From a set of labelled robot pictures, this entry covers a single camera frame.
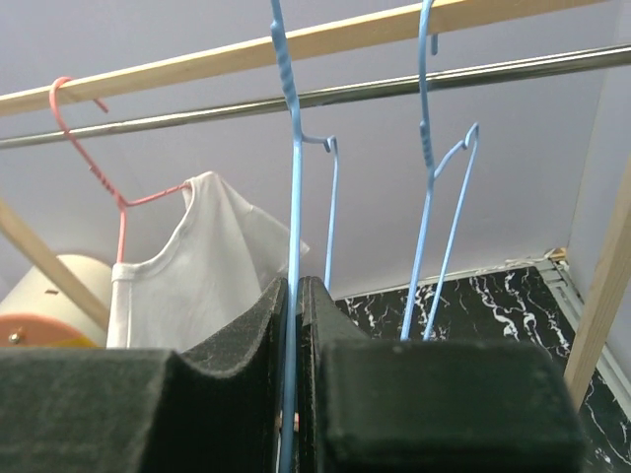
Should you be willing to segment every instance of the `black foam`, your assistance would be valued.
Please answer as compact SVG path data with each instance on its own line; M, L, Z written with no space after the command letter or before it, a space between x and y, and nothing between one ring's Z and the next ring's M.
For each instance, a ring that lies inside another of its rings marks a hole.
M300 286L300 354L298 412L301 473L316 473L320 441L317 439L316 384L320 347L333 340L367 340L366 335L336 306L322 280L307 277Z
M183 355L0 350L0 471L271 472L286 293Z
M332 341L317 392L327 473L580 470L562 375L532 344Z

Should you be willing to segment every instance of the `pink wire hanger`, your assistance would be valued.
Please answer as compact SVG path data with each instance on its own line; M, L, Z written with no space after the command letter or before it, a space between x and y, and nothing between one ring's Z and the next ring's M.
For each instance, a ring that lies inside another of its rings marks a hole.
M184 184L180 184L176 187L171 187L167 190L163 190L162 192L158 192L157 194L153 194L148 197L143 197L138 200L129 201L125 199L123 195L118 191L118 189L111 183L111 181L103 173L103 171L97 166L97 164L90 157L86 149L83 146L81 146L81 143L79 143L79 140L75 138L75 136L70 131L70 128L68 127L68 125L66 125L66 122L61 117L61 113L59 112L59 106L57 104L57 90L68 81L72 81L72 78L60 77L59 79L55 80L55 82L52 83L52 86L50 86L50 92L48 93L48 101L50 102L50 109L52 110L52 114L54 115L55 120L57 120L57 124L59 125L59 128L61 128L61 131L63 131L63 134L65 135L65 137L68 140L70 140L70 142L77 149L79 154L83 156L83 159L86 161L86 163L88 163L88 166L90 167L90 171L92 172L92 174L94 174L97 177L97 179L101 182L103 187L107 190L107 192L109 192L113 196L114 200L116 201L116 206L118 207L118 210L120 211L120 229L118 232L118 253L116 254L116 262L121 263L123 260L124 252L125 252L125 233L127 229L127 208L146 204L147 202L154 201L156 199L159 199L160 197L164 197L165 195L173 194L174 192L177 192L184 188L190 188L190 184L185 182ZM99 106L99 108L102 111L104 111L105 113L108 112L107 106L102 101L100 101L99 99L96 99L94 100L94 102Z

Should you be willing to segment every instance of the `wooden rod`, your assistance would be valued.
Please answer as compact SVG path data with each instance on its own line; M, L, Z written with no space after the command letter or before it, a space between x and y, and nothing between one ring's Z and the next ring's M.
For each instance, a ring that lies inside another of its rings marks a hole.
M577 410L583 403L630 277L631 156L622 175L594 279L565 369L565 380Z
M601 1L604 0L436 0L429 31L452 32ZM420 9L420 4L409 5L290 32L287 37L292 57L307 59L414 38L418 36ZM59 89L59 100L90 101L275 63L271 38L266 36L78 79ZM49 86L44 86L0 96L0 116L47 108L48 90Z
M0 199L0 232L66 297L99 327L107 329L109 310L46 246L20 216Z

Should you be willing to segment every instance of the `marble pattern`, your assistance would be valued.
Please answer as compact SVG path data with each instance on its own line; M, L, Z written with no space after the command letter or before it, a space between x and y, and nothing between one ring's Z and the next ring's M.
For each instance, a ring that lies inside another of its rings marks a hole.
M410 338L420 340L435 286L416 291ZM345 299L337 305L374 338L398 339L407 290ZM545 348L564 368L574 331L534 267L449 281L443 288L434 340L513 338ZM585 469L631 471L631 422L599 373L595 373L581 419L590 440Z

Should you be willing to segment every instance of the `clothes hanger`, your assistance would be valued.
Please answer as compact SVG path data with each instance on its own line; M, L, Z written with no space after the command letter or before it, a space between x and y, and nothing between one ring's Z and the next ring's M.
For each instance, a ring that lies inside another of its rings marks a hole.
M423 157L425 159L425 167L427 168L427 193L425 195L425 205L423 207L423 217L421 218L421 228L419 230L418 242L416 245L416 254L414 256L414 266L412 268L412 276L410 278L410 286L407 293L407 302L405 304L405 312L403 315L403 326L401 327L401 340L407 340L410 334L410 326L412 324L412 311L414 308L414 301L416 295L416 289L418 285L418 278L423 262L423 251L425 249L425 240L427 237L427 229L430 221L430 214L432 211L432 201L434 197L434 183L436 179L441 175L445 166L449 163L450 159L460 150L467 150L472 145L471 155L469 157L469 163L464 174L464 180L462 182L462 188L460 189L460 196L457 200L456 212L454 214L454 220L452 221L452 229L450 236L447 240L447 248L445 250L445 256L443 257L443 265L441 267L441 274L436 286L436 294L432 300L432 307L427 318L427 326L423 333L423 340L429 340L432 335L432 328L434 326L434 318L436 317L436 311L438 309L438 303L441 299L441 291L443 290L443 283L445 281L445 274L447 273L447 266L452 254L452 248L454 246L454 237L456 235L457 224L460 219L460 212L462 210L462 204L466 197L466 189L469 184L469 177L471 175L471 169L477 156L477 148L479 141L479 125L474 123L469 131L466 133L463 140L460 140L456 145L449 150L449 152L443 157L438 167L434 161L434 151L432 148L432 134L430 129L430 109L429 101L427 97L427 30L430 20L430 12L432 10L432 4L434 0L425 0L423 7L421 8L421 17L419 22L419 50L418 50L418 66L419 66L419 89L421 96L421 109L422 109L422 121L420 125L421 144L423 148ZM438 36L433 35L431 40L432 55L438 54Z
M59 106L57 103L57 90L61 86L63 86L66 82L69 82L69 81L72 81L72 78L60 77L56 79L55 82L52 83L52 86L50 86L50 91L48 92L48 102L50 103L50 109L52 110L52 114L54 115L55 120L57 121L57 124L59 125L59 128L61 128L61 131L63 131L64 136L68 140L70 140L70 143L72 143L75 149L86 161L86 163L88 163L88 166L90 167L90 171L92 172L92 174L94 174L97 177L97 179L101 182L103 187L107 190L107 192L109 192L113 196L114 201L116 202L116 206L118 207L118 210L120 211L120 229L118 233L118 251L116 254L116 262L121 263L124 257L124 253L125 253L127 209L129 207L136 207L138 205L146 204L147 202L152 202L156 199L159 199L160 197L173 194L174 192L177 192L184 188L190 188L190 184L185 182L184 184L171 187L169 189L163 190L162 192L158 192L156 194L149 195L147 197L143 197L137 200L130 201L130 200L125 199L125 197L123 197L123 195L118 191L118 189L113 185L113 183L107 178L107 176L103 173L103 171L99 168L99 166L97 166L97 164L90 157L86 149L81 145L81 143L79 143L79 140L77 140L77 138L73 136L72 132L70 131L70 128L68 127L68 125L66 125L66 122L61 117L61 113L59 111ZM94 103L96 103L97 106L105 113L108 112L107 105L105 105L99 99L94 100Z
M331 194L331 210L329 214L328 241L326 245L326 265L324 281L327 289L330 285L333 239L335 233L335 209L337 206L338 149L335 136L318 138L303 133L300 115L300 101L296 92L292 60L287 46L285 24L280 0L271 0L273 22L271 36L276 62L280 70L280 79L285 102L292 118L292 141L294 144L292 164L292 200L291 223L289 236L289 303L285 333L285 370L283 382L283 420L281 428L280 473L290 473L293 460L294 413L296 411L296 305L298 298L298 278L300 275L300 232L302 217L302 185L303 185L303 143L321 144L328 153L334 155L333 188Z

